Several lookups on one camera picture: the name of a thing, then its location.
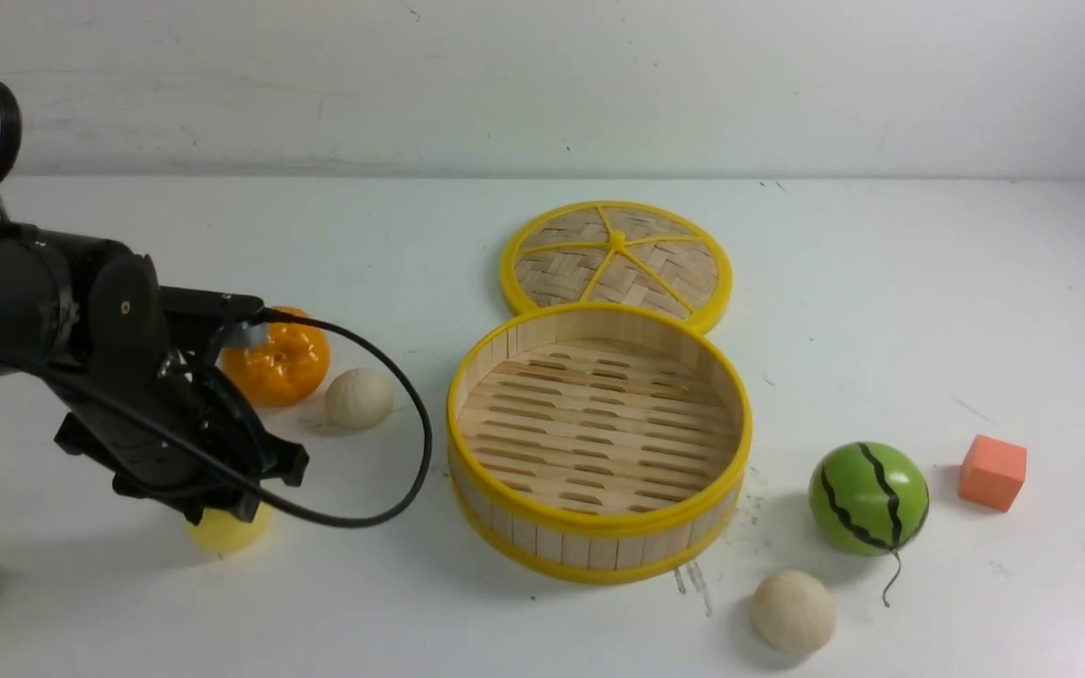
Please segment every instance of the yellow ball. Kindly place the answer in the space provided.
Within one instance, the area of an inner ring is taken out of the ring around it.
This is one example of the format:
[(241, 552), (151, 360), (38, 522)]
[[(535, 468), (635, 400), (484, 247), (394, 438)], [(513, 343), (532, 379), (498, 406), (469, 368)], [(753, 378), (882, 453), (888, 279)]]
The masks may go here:
[(189, 525), (190, 539), (214, 553), (235, 553), (253, 545), (270, 526), (271, 508), (258, 504), (253, 523), (241, 523), (230, 512), (204, 510), (199, 525)]

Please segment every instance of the white table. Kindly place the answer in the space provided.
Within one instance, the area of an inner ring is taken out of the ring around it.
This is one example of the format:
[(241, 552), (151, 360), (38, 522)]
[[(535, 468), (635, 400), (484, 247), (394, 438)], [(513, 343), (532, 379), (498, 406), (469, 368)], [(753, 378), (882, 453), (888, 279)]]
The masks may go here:
[[(368, 335), (432, 407), (434, 470), (404, 516), (332, 532), (289, 516), (253, 550), (197, 553), (173, 511), (112, 495), (51, 438), (41, 383), (0, 381), (0, 675), (1085, 677), (1085, 184), (882, 181), (14, 179), (14, 218), (123, 240), (178, 286), (254, 293)], [(633, 199), (692, 218), (731, 256), (711, 338), (756, 417), (745, 497), (686, 576), (586, 588), (534, 575), (471, 532), (443, 456), (457, 361), (507, 318), (496, 257), (538, 212)], [(335, 344), (334, 370), (373, 364)], [(319, 400), (268, 418), (314, 453), (320, 510), (379, 510), (417, 463), (410, 409), (348, 438)], [(1009, 514), (956, 498), (982, 432), (1030, 449)], [(809, 524), (819, 456), (898, 446), (933, 490), (891, 559), (835, 553)], [(272, 489), (282, 489), (272, 485)], [(790, 666), (751, 639), (745, 598), (800, 567), (839, 630)]]

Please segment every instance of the toy watermelon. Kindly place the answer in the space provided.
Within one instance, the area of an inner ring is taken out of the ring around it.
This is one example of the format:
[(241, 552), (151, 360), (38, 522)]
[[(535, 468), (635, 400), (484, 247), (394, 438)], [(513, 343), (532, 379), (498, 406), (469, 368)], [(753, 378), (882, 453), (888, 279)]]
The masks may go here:
[(893, 553), (898, 559), (898, 550), (923, 527), (929, 504), (920, 469), (907, 455), (882, 443), (837, 447), (810, 477), (815, 523), (832, 546), (850, 553)]

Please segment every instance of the bamboo steamer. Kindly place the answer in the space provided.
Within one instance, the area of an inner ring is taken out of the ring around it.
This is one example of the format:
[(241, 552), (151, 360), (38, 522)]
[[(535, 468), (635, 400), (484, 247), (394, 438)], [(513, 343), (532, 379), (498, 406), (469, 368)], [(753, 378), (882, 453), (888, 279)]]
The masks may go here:
[(461, 362), (449, 466), (488, 543), (561, 579), (646, 579), (731, 519), (753, 421), (731, 363), (666, 314), (562, 304), (520, 315)]

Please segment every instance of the wooden ball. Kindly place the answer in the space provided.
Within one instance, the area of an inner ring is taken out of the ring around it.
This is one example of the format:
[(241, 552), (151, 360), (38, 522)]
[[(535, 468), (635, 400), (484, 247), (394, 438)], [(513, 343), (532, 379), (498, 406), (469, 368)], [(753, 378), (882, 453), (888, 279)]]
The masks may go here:
[(765, 642), (793, 656), (809, 655), (835, 632), (835, 601), (804, 572), (779, 572), (753, 593), (753, 626)]
[(378, 369), (341, 374), (324, 395), (329, 421), (345, 428), (370, 428), (392, 412), (392, 381)]

